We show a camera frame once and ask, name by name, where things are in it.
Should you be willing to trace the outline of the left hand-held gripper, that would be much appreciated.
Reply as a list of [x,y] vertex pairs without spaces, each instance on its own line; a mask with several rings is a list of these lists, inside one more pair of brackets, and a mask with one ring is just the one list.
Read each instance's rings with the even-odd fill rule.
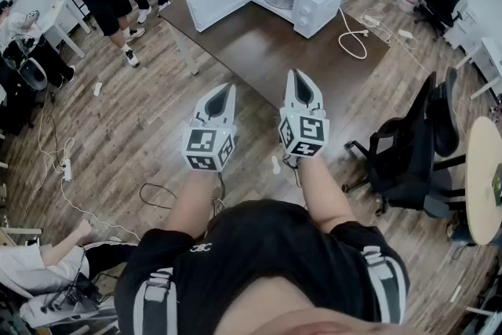
[[182,141],[182,155],[192,170],[221,172],[229,161],[235,150],[237,128],[229,123],[235,119],[235,105],[236,86],[230,83],[199,99]]

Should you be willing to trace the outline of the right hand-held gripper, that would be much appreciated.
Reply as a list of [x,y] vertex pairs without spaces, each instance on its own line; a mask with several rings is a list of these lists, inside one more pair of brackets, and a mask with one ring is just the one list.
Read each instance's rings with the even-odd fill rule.
[[302,158],[315,157],[328,143],[329,120],[306,112],[322,110],[323,99],[320,89],[301,70],[288,72],[284,106],[288,108],[280,110],[278,133],[285,153]]

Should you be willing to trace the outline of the person's right forearm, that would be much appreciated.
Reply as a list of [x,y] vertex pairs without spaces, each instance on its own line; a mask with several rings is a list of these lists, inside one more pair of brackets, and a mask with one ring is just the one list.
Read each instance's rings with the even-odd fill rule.
[[356,221],[346,195],[332,177],[322,157],[302,158],[299,178],[311,219],[322,232]]

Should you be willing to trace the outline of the person's left forearm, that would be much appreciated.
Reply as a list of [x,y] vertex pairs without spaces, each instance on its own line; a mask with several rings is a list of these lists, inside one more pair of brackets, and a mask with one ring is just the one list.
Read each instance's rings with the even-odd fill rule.
[[212,210],[217,174],[191,171],[161,229],[178,231],[198,239],[204,235]]

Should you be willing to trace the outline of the black office chair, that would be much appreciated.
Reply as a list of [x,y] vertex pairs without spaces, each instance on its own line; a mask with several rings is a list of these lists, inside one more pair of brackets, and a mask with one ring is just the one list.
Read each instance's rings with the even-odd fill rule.
[[457,20],[463,20],[460,11],[455,9],[461,0],[422,0],[413,8],[413,13],[417,16],[415,24],[427,22],[434,31],[433,41],[437,42],[445,34],[447,28],[452,28]]
[[424,212],[432,218],[448,218],[451,212],[465,207],[464,201],[455,201],[465,195],[463,188],[453,188],[449,168],[464,164],[466,155],[453,157],[460,143],[457,118],[453,110],[453,87],[457,70],[450,67],[445,81],[438,84],[429,97],[426,117],[432,123],[434,153],[444,159],[433,162],[428,193],[424,198]]
[[429,97],[435,87],[436,74],[431,73],[422,85],[406,116],[386,121],[369,138],[369,148],[351,140],[344,147],[356,147],[366,157],[366,175],[352,184],[344,184],[348,193],[365,184],[380,196],[378,216],[389,207],[424,212],[432,163],[435,161],[433,129],[426,117]]

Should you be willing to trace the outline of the person's black shirt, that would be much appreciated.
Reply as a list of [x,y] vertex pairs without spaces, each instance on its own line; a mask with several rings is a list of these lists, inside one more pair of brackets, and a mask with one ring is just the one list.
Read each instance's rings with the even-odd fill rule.
[[409,277],[380,230],[355,221],[321,231],[301,206],[270,199],[218,214],[204,239],[152,229],[115,287],[122,335],[213,335],[257,279],[281,277],[317,308],[403,321]]

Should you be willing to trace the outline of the small white table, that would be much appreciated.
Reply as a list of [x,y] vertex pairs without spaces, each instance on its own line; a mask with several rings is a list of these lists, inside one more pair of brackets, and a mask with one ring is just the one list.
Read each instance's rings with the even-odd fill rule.
[[82,16],[75,12],[68,4],[67,0],[56,0],[50,10],[41,16],[37,22],[42,33],[49,39],[49,44],[59,53],[58,46],[61,42],[66,45],[81,59],[85,58],[85,52],[68,36],[68,33],[60,24],[60,16],[67,10],[78,22],[86,34],[91,33],[91,28],[84,21]]

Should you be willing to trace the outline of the white desk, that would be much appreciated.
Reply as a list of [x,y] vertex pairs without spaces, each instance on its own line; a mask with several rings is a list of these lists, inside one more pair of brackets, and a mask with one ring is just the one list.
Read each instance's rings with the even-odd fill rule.
[[480,71],[486,83],[470,95],[473,100],[485,92],[492,91],[496,99],[502,95],[502,46],[489,37],[482,26],[478,13],[467,3],[459,9],[461,19],[443,35],[452,49],[461,48],[464,58],[455,66],[456,70],[468,64]]

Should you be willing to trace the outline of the round wooden table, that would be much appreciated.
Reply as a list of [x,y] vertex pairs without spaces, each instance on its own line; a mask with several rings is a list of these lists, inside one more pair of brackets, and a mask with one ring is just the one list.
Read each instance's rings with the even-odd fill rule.
[[465,198],[471,237],[487,245],[502,225],[502,136],[484,116],[475,120],[468,136]]

